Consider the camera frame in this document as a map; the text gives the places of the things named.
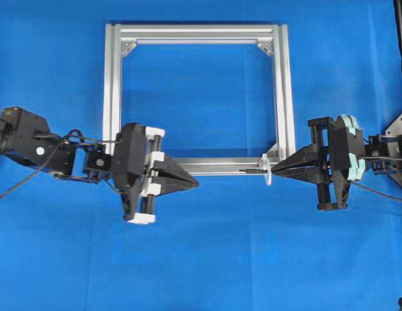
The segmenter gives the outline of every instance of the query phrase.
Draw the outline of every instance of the cable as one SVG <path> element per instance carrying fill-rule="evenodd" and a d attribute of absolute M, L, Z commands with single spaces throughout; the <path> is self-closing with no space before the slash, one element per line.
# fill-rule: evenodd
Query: cable
<path fill-rule="evenodd" d="M 358 187 L 360 187 L 360 188 L 363 188 L 363 189 L 365 189 L 365 190 L 367 190 L 367 191 L 370 191 L 370 192 L 373 192 L 373 193 L 375 193 L 375 194 L 378 194 L 379 196 L 384 196 L 385 198 L 388 198 L 388 199 L 391 199 L 391 200 L 396 200 L 396 201 L 402 202 L 402 198 L 398 198 L 398 197 L 396 197 L 396 196 L 390 196 L 390 195 L 385 194 L 385 193 L 383 193 L 383 192 L 379 192 L 379 191 L 374 190 L 374 189 L 372 189 L 372 188 L 369 188 L 369 187 L 367 187 L 367 186 L 361 185 L 360 183 L 356 183 L 355 181 L 350 181 L 350 182 L 351 182 L 353 185 L 356 185 L 356 186 L 358 186 Z"/>
<path fill-rule="evenodd" d="M 365 160 L 389 160 L 389 161 L 402 161 L 402 157 L 362 157 Z"/>
<path fill-rule="evenodd" d="M 84 137 L 83 135 L 70 135 L 70 137 L 74 138 L 79 138 L 80 140 L 85 140 L 85 141 L 95 141 L 96 143 L 102 143 L 102 144 L 119 144 L 119 141 L 101 141 L 100 139 L 94 139 L 90 137 Z"/>
<path fill-rule="evenodd" d="M 104 181 L 109 185 L 111 190 L 113 190 L 117 194 L 123 194 L 123 191 L 117 190 L 107 179 L 104 179 Z"/>
<path fill-rule="evenodd" d="M 85 136 L 83 136 L 83 134 L 80 130 L 73 130 L 70 132 L 71 132 L 70 135 L 66 135 L 67 137 L 78 138 L 78 139 L 80 139 L 80 141 L 82 143 L 84 143 L 85 141 L 95 141 L 96 143 L 102 143 L 102 144 L 119 144 L 119 141 L 102 141 L 100 139 L 85 137 Z M 35 135 L 34 136 L 34 138 L 57 138 L 57 137 L 58 136 L 56 134 L 46 134 L 46 135 Z"/>

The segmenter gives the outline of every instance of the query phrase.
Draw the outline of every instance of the metal bracket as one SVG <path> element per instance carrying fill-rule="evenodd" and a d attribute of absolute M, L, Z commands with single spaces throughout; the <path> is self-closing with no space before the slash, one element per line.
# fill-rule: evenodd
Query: metal bracket
<path fill-rule="evenodd" d="M 396 120 L 385 130 L 386 136 L 398 136 L 402 135 L 402 113 Z M 390 157 L 401 157 L 399 153 L 398 143 L 389 143 L 388 152 Z M 402 188 L 402 173 L 401 174 L 389 174 L 391 180 L 397 183 Z"/>
<path fill-rule="evenodd" d="M 267 56 L 273 55 L 273 46 L 270 41 L 259 41 L 257 47 L 261 49 Z"/>
<path fill-rule="evenodd" d="M 122 57 L 126 57 L 129 55 L 130 52 L 132 52 L 136 48 L 136 43 L 135 42 L 122 42 L 121 43 L 121 54 Z"/>
<path fill-rule="evenodd" d="M 264 175 L 296 151 L 287 25 L 122 25 L 106 24 L 103 140 L 121 130 L 122 59 L 137 45 L 252 44 L 272 57 L 276 143 L 260 157 L 174 159 L 194 176 Z M 113 154 L 114 144 L 106 144 Z"/>

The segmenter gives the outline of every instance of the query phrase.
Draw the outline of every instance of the blue background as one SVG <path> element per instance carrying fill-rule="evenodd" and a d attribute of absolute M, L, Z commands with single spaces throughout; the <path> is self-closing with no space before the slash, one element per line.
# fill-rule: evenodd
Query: blue background
<path fill-rule="evenodd" d="M 366 135 L 402 111 L 392 1 L 2 1 L 0 112 L 101 136 L 106 22 L 289 24 L 297 146 L 308 119 L 355 115 Z M 167 130 L 173 156 L 258 156 L 274 142 L 270 60 L 255 47 L 138 47 L 124 122 Z M 30 170 L 0 159 L 0 192 Z M 42 174 L 0 201 L 0 311 L 397 310 L 402 204 L 351 190 L 316 210 L 314 186 L 199 178 L 160 198 L 158 222 L 121 221 L 106 185 Z M 363 183 L 402 191 L 384 177 Z"/>

